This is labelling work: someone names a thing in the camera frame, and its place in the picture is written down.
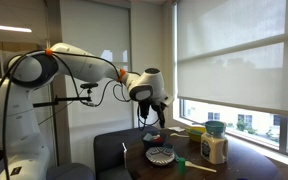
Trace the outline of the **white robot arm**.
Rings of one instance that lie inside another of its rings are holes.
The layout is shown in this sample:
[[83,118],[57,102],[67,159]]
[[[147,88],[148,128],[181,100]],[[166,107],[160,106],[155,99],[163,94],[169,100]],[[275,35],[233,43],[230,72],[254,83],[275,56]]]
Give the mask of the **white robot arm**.
[[145,118],[149,110],[154,110],[161,124],[165,123],[163,110],[174,101],[156,68],[148,68],[141,75],[127,72],[66,43],[16,55],[0,78],[0,180],[46,180],[50,151],[38,125],[32,96],[57,75],[88,83],[104,78],[121,83],[130,99],[139,104],[140,116]]

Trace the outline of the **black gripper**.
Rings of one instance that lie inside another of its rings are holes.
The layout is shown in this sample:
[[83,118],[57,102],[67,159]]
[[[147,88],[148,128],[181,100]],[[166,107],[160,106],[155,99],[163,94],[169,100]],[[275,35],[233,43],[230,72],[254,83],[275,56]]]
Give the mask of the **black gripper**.
[[165,127],[165,117],[164,117],[165,107],[166,105],[162,102],[155,102],[150,99],[143,100],[139,103],[140,116],[143,119],[146,119],[149,114],[149,109],[152,108],[158,115],[160,127],[164,128]]

